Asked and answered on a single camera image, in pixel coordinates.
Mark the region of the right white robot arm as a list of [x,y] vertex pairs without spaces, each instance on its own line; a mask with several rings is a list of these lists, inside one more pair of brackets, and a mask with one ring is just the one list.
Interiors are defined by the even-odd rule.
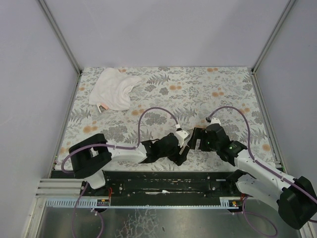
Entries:
[[191,149],[215,152],[234,166],[236,171],[229,179],[237,189],[275,209],[290,227],[299,230],[316,214],[317,196],[307,178],[295,178],[251,156],[248,147],[229,139],[220,124],[194,128],[188,145]]

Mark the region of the beige brown stapler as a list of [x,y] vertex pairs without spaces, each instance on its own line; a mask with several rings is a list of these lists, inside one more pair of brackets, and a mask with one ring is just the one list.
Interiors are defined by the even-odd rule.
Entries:
[[180,156],[187,156],[189,150],[190,150],[190,147],[189,147],[188,145],[182,146],[182,147],[180,148],[179,155],[180,155]]

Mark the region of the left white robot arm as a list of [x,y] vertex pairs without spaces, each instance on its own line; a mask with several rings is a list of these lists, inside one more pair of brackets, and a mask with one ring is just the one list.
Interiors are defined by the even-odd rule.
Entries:
[[190,133],[179,130],[161,139],[140,142],[139,146],[108,142],[101,133],[81,141],[69,149],[73,174],[76,179],[88,182],[92,189],[106,184],[103,171],[110,162],[150,164],[167,157],[180,166],[187,159],[186,141]]

